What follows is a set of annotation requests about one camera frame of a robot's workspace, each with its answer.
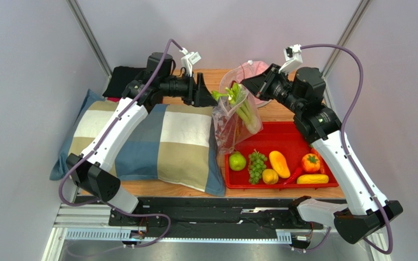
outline orange tomato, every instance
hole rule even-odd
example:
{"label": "orange tomato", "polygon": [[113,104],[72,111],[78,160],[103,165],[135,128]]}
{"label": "orange tomato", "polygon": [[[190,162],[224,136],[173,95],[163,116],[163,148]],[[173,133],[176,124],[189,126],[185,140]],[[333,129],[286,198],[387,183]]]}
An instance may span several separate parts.
{"label": "orange tomato", "polygon": [[301,165],[303,170],[307,173],[314,173],[320,170],[320,160],[315,154],[312,153],[306,154],[302,158]]}

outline green grapes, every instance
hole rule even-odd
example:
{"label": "green grapes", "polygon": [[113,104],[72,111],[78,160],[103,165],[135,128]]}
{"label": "green grapes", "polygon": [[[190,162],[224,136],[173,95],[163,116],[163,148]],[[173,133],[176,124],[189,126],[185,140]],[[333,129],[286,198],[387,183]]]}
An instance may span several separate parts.
{"label": "green grapes", "polygon": [[262,178],[262,172],[267,168],[264,163],[267,161],[267,157],[257,150],[254,150],[253,153],[248,155],[248,159],[249,183],[255,185],[259,183],[259,180]]}

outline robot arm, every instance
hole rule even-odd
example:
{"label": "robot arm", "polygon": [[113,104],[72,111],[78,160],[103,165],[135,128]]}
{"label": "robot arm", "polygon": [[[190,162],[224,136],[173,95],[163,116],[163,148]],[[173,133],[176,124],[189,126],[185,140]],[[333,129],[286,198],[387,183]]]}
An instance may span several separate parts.
{"label": "robot arm", "polygon": [[202,73],[197,74],[198,83],[193,78],[192,65],[200,59],[199,54],[183,50],[186,52],[182,58],[186,73],[182,77],[172,75],[171,67],[175,62],[172,56],[167,54],[157,72],[157,77],[138,101],[129,106],[157,70],[159,60],[164,54],[150,55],[146,70],[127,85],[122,94],[123,99],[119,101],[116,111],[95,140],[80,155],[68,156],[66,162],[69,169],[72,169],[84,156],[94,152],[72,173],[72,180],[79,188],[127,213],[134,212],[139,204],[138,199],[121,186],[120,179],[109,173],[114,159],[133,130],[156,104],[162,102],[163,96],[181,97],[185,104],[195,107],[217,105],[207,90]]}
{"label": "robot arm", "polygon": [[[303,67],[290,81],[287,73],[302,63],[300,45],[286,48],[285,58],[282,67],[272,64],[261,75],[241,83],[260,100],[275,99],[294,112],[297,129],[323,157],[346,197],[347,204],[331,204],[306,196],[295,200],[290,211],[296,223],[313,221],[335,227],[344,240],[355,244],[385,225],[382,214],[342,147],[341,121],[333,110],[322,104],[326,86],[322,74],[317,68]],[[386,204],[384,210],[389,220],[394,219],[402,212],[399,202],[388,201],[355,155],[353,158],[375,195]]]}

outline metal frame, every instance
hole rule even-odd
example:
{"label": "metal frame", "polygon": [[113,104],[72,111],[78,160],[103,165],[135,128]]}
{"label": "metal frame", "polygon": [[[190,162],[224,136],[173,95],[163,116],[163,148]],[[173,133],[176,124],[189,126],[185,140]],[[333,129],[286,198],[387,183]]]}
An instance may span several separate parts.
{"label": "metal frame", "polygon": [[[359,5],[354,11],[354,14],[351,16],[351,19],[346,25],[346,28],[344,29],[343,33],[341,34],[340,39],[338,40],[337,45],[345,46],[349,39],[351,38],[352,34],[354,33],[357,25],[359,24],[360,20],[364,16],[365,11],[367,11],[368,6],[372,3],[372,0],[361,0]],[[338,49],[334,49],[328,58],[327,62],[325,63],[325,66],[323,67],[322,73],[323,77],[326,79],[331,73],[331,70],[335,66],[338,57],[340,56],[341,51]],[[330,89],[326,88],[324,93],[325,103],[328,107],[330,107],[332,110],[335,110],[335,105],[333,103],[333,100],[331,99]]]}
{"label": "metal frame", "polygon": [[[90,46],[92,47],[101,67],[105,74],[111,77],[111,69],[106,61],[104,54],[102,53],[83,13],[76,0],[66,0],[69,7],[72,10],[75,18],[77,19],[82,31],[85,34]],[[355,31],[357,24],[362,19],[363,14],[367,10],[372,0],[361,0],[357,6],[354,14],[349,20],[346,29],[342,33],[338,45],[345,46],[350,39],[352,33]],[[337,62],[340,51],[334,50],[327,63],[323,68],[323,76],[326,78],[330,75],[331,70]],[[326,89],[324,94],[326,104],[334,108],[333,100],[330,97],[329,89]],[[110,215],[110,208],[102,204],[90,204],[82,207],[69,207],[65,204],[61,204],[58,215],[53,225],[53,229],[45,248],[45,252],[42,260],[57,261],[60,257],[64,240],[70,239],[82,235],[88,237],[90,240],[123,240],[123,233],[129,233],[130,230],[138,230],[138,227],[110,227],[108,226]],[[166,238],[164,241],[169,242],[211,242],[211,243],[266,243],[266,244],[287,244],[288,238],[291,238],[289,231],[284,229],[277,229],[277,240],[223,240],[223,239],[173,239]],[[373,233],[369,236],[377,246],[385,246],[385,240],[381,232]],[[372,249],[372,255],[374,260],[388,261],[391,260],[390,256],[383,255],[376,250]]]}
{"label": "metal frame", "polygon": [[78,22],[78,25],[80,26],[80,28],[83,31],[83,34],[87,38],[87,41],[91,46],[91,49],[95,53],[95,56],[98,59],[98,62],[103,68],[103,71],[110,78],[112,75],[111,68],[109,67],[109,64],[108,64],[108,61],[106,60],[105,55],[101,51],[100,45],[96,41],[95,36],[93,35],[93,32],[90,29],[90,26],[88,25],[87,19],[83,15],[80,5],[78,4],[77,0],[66,0],[66,2],[71,8],[72,13],[74,14]]}

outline wooden table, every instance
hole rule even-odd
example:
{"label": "wooden table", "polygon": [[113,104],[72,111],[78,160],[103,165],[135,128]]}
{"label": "wooden table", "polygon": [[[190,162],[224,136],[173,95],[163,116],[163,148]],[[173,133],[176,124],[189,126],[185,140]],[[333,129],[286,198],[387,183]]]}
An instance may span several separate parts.
{"label": "wooden table", "polygon": [[[218,90],[221,79],[229,70],[211,69],[196,70],[204,73],[204,81],[209,91]],[[164,98],[167,104],[183,104],[180,98]],[[293,121],[293,113],[276,101],[259,109],[262,121]],[[223,156],[218,157],[219,166],[222,169],[222,175],[225,178],[225,164]],[[201,191],[185,187],[183,185],[166,183],[160,180],[156,181],[122,181],[122,186],[135,196],[165,196],[165,197],[212,197]],[[341,189],[321,188],[321,189],[226,189],[225,197],[290,197],[301,196],[321,197],[321,198],[344,198]]]}

